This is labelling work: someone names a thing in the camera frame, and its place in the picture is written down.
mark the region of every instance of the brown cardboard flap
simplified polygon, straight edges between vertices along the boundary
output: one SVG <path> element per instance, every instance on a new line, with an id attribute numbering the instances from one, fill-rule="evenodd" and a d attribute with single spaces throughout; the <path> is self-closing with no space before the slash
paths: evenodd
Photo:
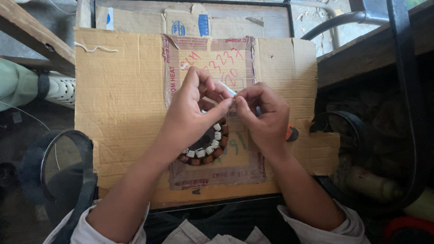
<path id="1" fill-rule="evenodd" d="M 156 137 L 166 113 L 163 96 L 161 35 L 74 28 L 76 42 L 75 129 L 94 141 L 98 186 L 110 189 Z M 288 142 L 295 158 L 315 175 L 329 175 L 338 165 L 339 135 L 309 134 L 316 96 L 316 55 L 310 41 L 257 38 L 253 48 L 257 81 L 266 82 L 291 106 L 289 122 L 299 131 Z M 278 192 L 270 166 L 260 184 L 218 185 L 170 190 L 169 171 L 157 185 L 151 203 L 222 199 Z"/>

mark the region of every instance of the concrete floor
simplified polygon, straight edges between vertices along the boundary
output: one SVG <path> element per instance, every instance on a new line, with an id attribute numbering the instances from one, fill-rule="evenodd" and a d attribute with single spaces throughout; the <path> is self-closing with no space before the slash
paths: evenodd
<path id="1" fill-rule="evenodd" d="M 56 5 L 67 13 L 76 10 L 75 0 L 53 0 Z M 348 0 L 329 0 L 334 9 L 343 13 L 349 12 Z M 55 33 L 60 39 L 73 48 L 75 15 L 67 15 L 56 9 L 48 0 L 33 0 L 21 7 L 40 21 L 45 27 Z M 292 5 L 295 36 L 300 38 L 328 16 L 322 17 L 322 9 Z M 300 13 L 309 15 L 296 20 Z M 363 24 L 347 24 L 340 26 L 341 43 L 363 35 L 377 26 Z M 329 39 L 333 38 L 328 31 L 313 41 L 316 44 L 317 56 L 332 50 Z M 0 32 L 0 55 L 45 59 L 27 46 Z M 74 127 L 74 110 L 35 99 L 21 109 L 43 121 L 51 130 L 66 130 Z M 0 163 L 12 162 L 19 164 L 23 153 L 47 129 L 39 122 L 20 112 L 22 122 L 12 121 L 16 109 L 0 112 Z M 69 139 L 57 143 L 57 159 L 59 168 L 65 168 L 80 161 L 79 154 Z M 46 175 L 50 179 L 58 172 L 54 153 L 49 155 Z M 22 194 L 19 187 L 10 187 L 0 195 L 0 243 L 42 243 L 54 227 L 48 221 L 43 206 L 34 205 Z"/>

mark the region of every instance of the metal pipe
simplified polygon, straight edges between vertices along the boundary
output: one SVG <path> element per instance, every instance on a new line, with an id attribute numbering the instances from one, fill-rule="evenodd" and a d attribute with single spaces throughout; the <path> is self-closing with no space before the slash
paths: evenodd
<path id="1" fill-rule="evenodd" d="M 363 23 L 367 17 L 365 11 L 358 12 L 349 12 L 345 14 L 341 14 L 334 18 L 329 19 L 328 21 L 322 22 L 317 25 L 315 28 L 306 33 L 301 39 L 303 40 L 312 40 L 317 35 L 329 30 L 331 28 L 336 28 L 337 26 L 348 24 L 348 23 Z"/>
<path id="2" fill-rule="evenodd" d="M 294 4 L 294 5 L 302 5 L 302 6 L 308 6 L 308 7 L 322 8 L 330 14 L 331 18 L 335 18 L 337 16 L 336 11 L 334 9 L 332 9 L 330 6 L 328 6 L 326 3 L 315 2 L 315 1 L 311 1 L 311 0 L 306 0 L 306 1 L 304 1 L 304 0 L 291 0 L 290 3 Z M 337 27 L 333 28 L 333 33 L 334 33 L 333 46 L 334 46 L 334 49 L 336 50 L 338 47 L 341 46 L 341 41 L 339 38 L 340 34 L 339 34 L 339 30 Z"/>

